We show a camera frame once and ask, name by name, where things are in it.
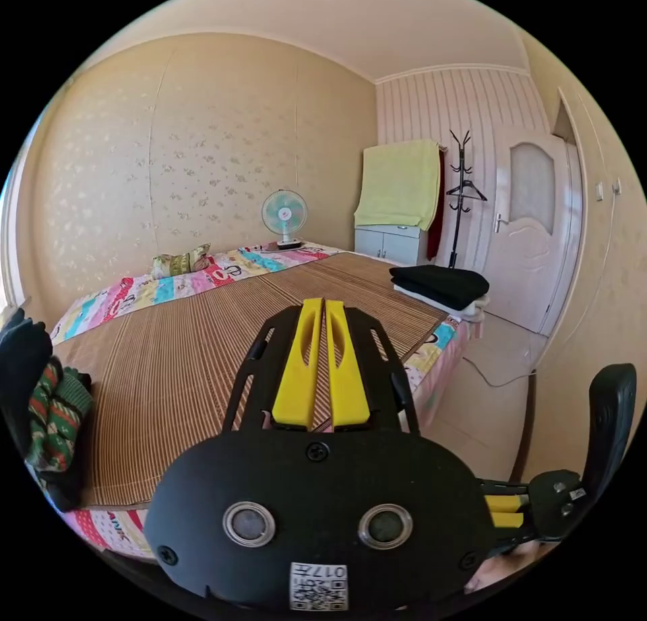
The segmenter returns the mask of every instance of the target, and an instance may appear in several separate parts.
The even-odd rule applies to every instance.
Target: white fan
[[[303,197],[291,190],[277,190],[263,203],[261,210],[263,223],[282,238],[276,242],[279,249],[295,249],[302,242],[290,235],[299,230],[308,216]]]

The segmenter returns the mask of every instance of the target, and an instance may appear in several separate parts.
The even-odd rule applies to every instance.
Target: bamboo mat
[[[56,346],[64,365],[93,380],[83,506],[150,502],[173,460],[220,432],[236,372],[265,320],[304,298],[373,315],[406,358],[446,314],[393,291],[388,269],[339,253],[135,311]],[[315,426],[330,415],[321,331]]]

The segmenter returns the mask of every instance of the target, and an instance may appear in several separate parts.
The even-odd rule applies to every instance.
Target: black coat rack
[[[458,230],[460,228],[460,215],[463,212],[469,212],[471,208],[465,208],[463,207],[463,199],[474,199],[476,201],[487,201],[487,198],[483,193],[481,193],[480,190],[476,188],[476,186],[468,179],[465,178],[465,174],[472,174],[472,168],[466,168],[465,167],[465,145],[470,141],[470,131],[467,131],[467,134],[465,135],[465,138],[463,139],[463,142],[461,143],[458,138],[456,138],[456,134],[450,130],[452,136],[454,137],[454,140],[458,143],[458,167],[455,168],[452,165],[452,170],[454,172],[459,172],[460,173],[460,180],[458,181],[458,185],[455,188],[452,188],[449,190],[446,194],[449,195],[456,195],[458,198],[456,205],[450,204],[450,208],[452,210],[456,210],[456,230],[454,231],[454,245],[452,247],[452,254],[450,255],[450,265],[449,268],[453,269],[454,266],[456,265],[456,245],[458,244]],[[470,195],[465,195],[463,193],[463,188],[471,188],[474,190],[474,192],[477,194],[477,196],[470,196]]]

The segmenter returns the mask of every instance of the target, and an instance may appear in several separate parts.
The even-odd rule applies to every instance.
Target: bed
[[[220,432],[249,344],[289,304],[341,299],[377,317],[403,361],[423,434],[468,340],[479,335],[393,291],[393,264],[382,259],[307,243],[281,253],[242,247],[209,262],[163,280],[125,277],[76,301],[51,333],[62,363],[90,373],[95,399],[82,508],[59,514],[99,549],[154,560],[142,529],[157,482],[185,449]],[[330,430],[321,359],[314,426]]]

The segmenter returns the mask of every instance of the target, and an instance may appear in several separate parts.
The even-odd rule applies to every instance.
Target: ceiling
[[[117,33],[82,70],[136,44],[195,32],[286,42],[374,82],[449,65],[528,70],[516,27],[475,0],[170,0]]]

